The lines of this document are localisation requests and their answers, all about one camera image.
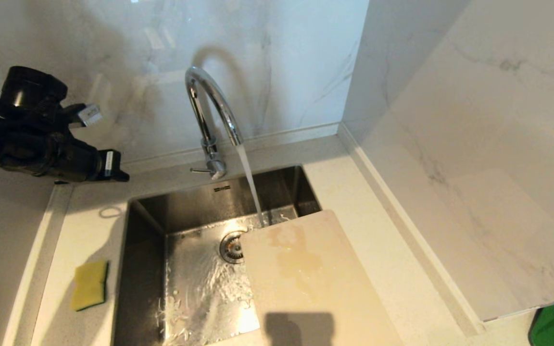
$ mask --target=chrome faucet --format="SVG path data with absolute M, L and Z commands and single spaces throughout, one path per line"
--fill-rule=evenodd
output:
M 200 132 L 202 132 L 202 149 L 204 150 L 204 156 L 206 158 L 206 169 L 194 169 L 190 171 L 194 173 L 209 173 L 211 179 L 217 180 L 226 175 L 226 163 L 222 160 L 222 156 L 217 151 L 217 138 L 211 134 L 209 127 L 206 124 L 204 118 L 204 112 L 202 112 L 202 106 L 198 100 L 198 87 L 202 86 L 204 92 L 209 96 L 220 118 L 224 122 L 228 137 L 232 145 L 237 146 L 242 144 L 242 136 L 240 136 L 237 121 L 232 114 L 232 110 L 224 97 L 224 93 L 219 88 L 215 80 L 209 76 L 209 74 L 200 67 L 192 66 L 187 69 L 185 73 L 185 87 L 187 88 L 187 96 L 189 96 L 189 102 L 196 114 L 196 120 L 198 120 L 198 126 L 200 126 Z

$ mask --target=water stream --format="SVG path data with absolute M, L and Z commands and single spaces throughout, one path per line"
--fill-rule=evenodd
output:
M 253 183 L 253 176 L 251 175 L 251 168 L 249 167 L 249 161 L 247 160 L 247 153 L 245 151 L 245 145 L 240 144 L 235 146 L 240 156 L 240 162 L 245 170 L 247 181 L 249 182 L 249 188 L 251 188 L 251 194 L 253 195 L 253 203 L 255 203 L 255 211 L 258 214 L 260 220 L 260 226 L 264 227 L 264 221 L 262 221 L 262 209 L 260 208 L 260 200 L 258 199 L 258 193 L 255 190 L 255 184 Z

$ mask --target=marble backsplash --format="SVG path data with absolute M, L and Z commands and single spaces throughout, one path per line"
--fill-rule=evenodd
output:
M 370 4 L 343 122 L 481 319 L 551 304 L 554 2 L 437 2 L 378 29 L 407 8 L 390 3 Z M 452 26 L 403 24 L 444 10 Z
M 224 90 L 245 137 L 341 120 L 368 0 L 2 0 L 0 88 L 24 65 L 98 103 L 75 130 L 126 162 L 200 146 L 183 77 Z

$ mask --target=drain strainer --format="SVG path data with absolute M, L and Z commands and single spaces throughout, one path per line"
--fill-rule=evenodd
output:
M 240 247 L 240 235 L 244 231 L 235 231 L 227 234 L 219 245 L 219 254 L 228 263 L 242 263 L 242 247 Z

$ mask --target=stainless steel sink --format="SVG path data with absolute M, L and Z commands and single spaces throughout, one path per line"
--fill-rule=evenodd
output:
M 300 166 L 253 180 L 265 224 L 321 210 Z M 258 329 L 238 236 L 259 227 L 245 177 L 131 201 L 114 344 L 208 345 Z

